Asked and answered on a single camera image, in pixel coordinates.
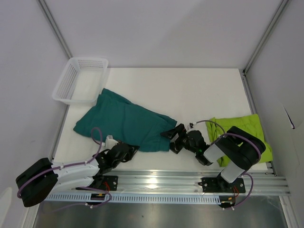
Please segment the aluminium mounting rail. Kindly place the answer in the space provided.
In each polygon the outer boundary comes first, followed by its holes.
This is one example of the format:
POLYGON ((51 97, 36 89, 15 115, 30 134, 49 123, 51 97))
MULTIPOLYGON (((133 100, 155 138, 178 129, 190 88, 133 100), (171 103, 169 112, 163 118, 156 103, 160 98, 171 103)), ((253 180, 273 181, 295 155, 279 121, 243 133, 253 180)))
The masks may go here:
MULTIPOLYGON (((218 170, 190 171, 111 171, 106 175, 118 176, 117 193, 135 194, 194 194, 203 192, 198 185, 202 177, 217 177, 218 170)), ((290 190, 285 177, 269 173, 251 172, 243 178, 246 193, 259 196, 289 196, 290 190)))

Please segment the teal green shorts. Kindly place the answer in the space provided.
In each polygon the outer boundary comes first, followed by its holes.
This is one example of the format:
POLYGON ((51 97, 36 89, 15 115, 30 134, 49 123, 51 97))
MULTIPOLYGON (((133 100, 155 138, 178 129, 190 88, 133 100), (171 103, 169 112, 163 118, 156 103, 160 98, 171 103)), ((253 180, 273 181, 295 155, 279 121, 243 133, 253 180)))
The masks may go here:
POLYGON ((111 135, 117 141, 138 146, 142 152, 167 152, 170 140, 161 133, 175 128, 176 124, 171 117, 150 111, 104 88, 96 105, 76 122, 73 130, 103 142, 111 135))

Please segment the aluminium frame post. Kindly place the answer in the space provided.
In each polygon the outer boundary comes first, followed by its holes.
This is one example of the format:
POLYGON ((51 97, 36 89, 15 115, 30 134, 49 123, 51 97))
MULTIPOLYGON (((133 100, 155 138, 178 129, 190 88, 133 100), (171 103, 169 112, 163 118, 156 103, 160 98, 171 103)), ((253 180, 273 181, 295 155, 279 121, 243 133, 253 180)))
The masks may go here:
POLYGON ((49 24, 56 40, 58 41, 64 55, 70 59, 73 57, 70 48, 68 47, 64 36, 62 35, 59 26, 56 23, 56 20, 47 4, 46 0, 36 0, 40 10, 42 11, 47 23, 49 24))
POLYGON ((253 53, 251 54, 250 58, 248 59, 244 69, 243 69, 243 75, 246 77, 249 70, 259 57, 260 53, 262 52, 264 46, 266 45, 267 41, 270 39, 272 33, 274 32, 276 26, 278 25, 281 17, 283 16, 284 12, 287 10, 289 4, 291 3, 291 0, 282 0, 280 1, 277 9, 275 10, 270 22, 268 23, 263 35, 259 39, 258 44, 256 45, 253 53))

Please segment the white plastic basket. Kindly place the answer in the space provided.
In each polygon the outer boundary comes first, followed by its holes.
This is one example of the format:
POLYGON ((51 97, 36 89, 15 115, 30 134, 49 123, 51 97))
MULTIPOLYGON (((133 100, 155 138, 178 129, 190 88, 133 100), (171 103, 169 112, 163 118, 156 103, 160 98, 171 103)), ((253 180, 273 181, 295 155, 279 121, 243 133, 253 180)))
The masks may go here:
POLYGON ((66 105, 94 106, 107 82, 108 60, 100 57, 72 57, 68 60, 52 93, 66 105))

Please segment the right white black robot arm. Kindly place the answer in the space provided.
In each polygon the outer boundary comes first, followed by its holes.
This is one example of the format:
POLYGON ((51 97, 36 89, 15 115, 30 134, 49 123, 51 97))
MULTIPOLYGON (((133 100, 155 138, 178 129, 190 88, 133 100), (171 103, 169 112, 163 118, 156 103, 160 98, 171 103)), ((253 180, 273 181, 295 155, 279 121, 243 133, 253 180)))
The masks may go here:
POLYGON ((186 149, 195 154, 200 164, 209 166, 223 156, 229 158, 229 163, 216 177, 217 187, 221 191, 229 191, 235 180, 259 163, 265 144, 255 136, 232 126, 211 144, 207 144, 199 130, 186 130, 183 124, 160 133, 169 139, 170 150, 178 154, 186 149))

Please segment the right aluminium frame post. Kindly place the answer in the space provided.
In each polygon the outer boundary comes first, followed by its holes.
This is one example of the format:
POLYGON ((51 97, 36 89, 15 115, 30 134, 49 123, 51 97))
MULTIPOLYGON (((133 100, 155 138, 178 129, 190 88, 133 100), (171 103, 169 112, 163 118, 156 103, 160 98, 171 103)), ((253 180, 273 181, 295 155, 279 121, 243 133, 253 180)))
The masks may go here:
POLYGON ((281 17, 283 16, 284 12, 287 10, 289 4, 291 3, 291 0, 282 0, 280 1, 277 9, 275 10, 270 22, 268 23, 263 35, 259 39, 258 44, 256 45, 253 53, 251 54, 250 58, 248 59, 244 69, 243 69, 243 75, 246 77, 249 70, 259 57, 260 53, 262 52, 264 46, 266 45, 267 41, 270 39, 272 33, 274 32, 276 26, 278 25, 281 17))

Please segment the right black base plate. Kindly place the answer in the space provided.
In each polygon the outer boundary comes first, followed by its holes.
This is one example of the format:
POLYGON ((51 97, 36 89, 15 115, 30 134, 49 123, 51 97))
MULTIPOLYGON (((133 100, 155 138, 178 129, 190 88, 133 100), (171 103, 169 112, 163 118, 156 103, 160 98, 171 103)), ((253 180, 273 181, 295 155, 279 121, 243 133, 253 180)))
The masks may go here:
POLYGON ((228 183, 218 177, 202 177, 198 185, 202 187, 204 193, 245 193, 246 188, 242 178, 236 178, 232 183, 228 183))

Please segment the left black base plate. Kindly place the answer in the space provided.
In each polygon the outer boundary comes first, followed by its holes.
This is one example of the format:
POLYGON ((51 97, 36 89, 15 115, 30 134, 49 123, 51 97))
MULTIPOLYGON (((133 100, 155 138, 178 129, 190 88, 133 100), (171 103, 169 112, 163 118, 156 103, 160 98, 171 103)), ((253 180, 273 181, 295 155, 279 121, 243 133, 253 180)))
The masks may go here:
POLYGON ((94 177, 85 177, 77 184, 77 190, 104 190, 117 191, 118 176, 97 175, 94 177))

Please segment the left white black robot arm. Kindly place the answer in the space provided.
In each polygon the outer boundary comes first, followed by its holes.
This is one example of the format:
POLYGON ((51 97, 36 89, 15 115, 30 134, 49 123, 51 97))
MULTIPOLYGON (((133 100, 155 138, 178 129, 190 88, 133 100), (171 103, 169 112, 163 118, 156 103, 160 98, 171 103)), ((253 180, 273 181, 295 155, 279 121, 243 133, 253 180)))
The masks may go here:
POLYGON ((101 189, 104 175, 120 163, 130 161, 139 148, 119 142, 110 149, 99 149, 85 161, 59 163, 39 159, 16 178, 17 197, 25 207, 32 207, 55 192, 101 189))

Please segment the left aluminium frame post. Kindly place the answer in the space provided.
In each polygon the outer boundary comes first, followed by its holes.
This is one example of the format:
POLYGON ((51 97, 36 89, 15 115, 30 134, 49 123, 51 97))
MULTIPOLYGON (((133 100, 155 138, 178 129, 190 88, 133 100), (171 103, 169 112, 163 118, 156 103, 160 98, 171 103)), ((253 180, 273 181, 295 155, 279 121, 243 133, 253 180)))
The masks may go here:
POLYGON ((46 0, 36 0, 40 10, 42 11, 47 23, 49 24, 56 40, 58 41, 64 55, 70 59, 73 57, 70 48, 68 47, 64 36, 62 35, 59 26, 56 23, 56 20, 47 4, 46 0))

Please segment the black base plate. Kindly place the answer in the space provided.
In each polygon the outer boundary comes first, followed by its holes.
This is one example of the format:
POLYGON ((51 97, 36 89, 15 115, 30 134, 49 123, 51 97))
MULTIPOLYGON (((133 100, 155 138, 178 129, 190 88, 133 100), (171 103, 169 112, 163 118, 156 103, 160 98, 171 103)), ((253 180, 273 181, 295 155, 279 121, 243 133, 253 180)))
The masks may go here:
POLYGON ((198 185, 202 187, 204 193, 245 193, 246 188, 242 178, 236 178, 232 183, 228 183, 218 177, 202 177, 198 185))
POLYGON ((117 191, 118 176, 97 175, 94 177, 85 177, 77 184, 77 190, 104 190, 117 191))

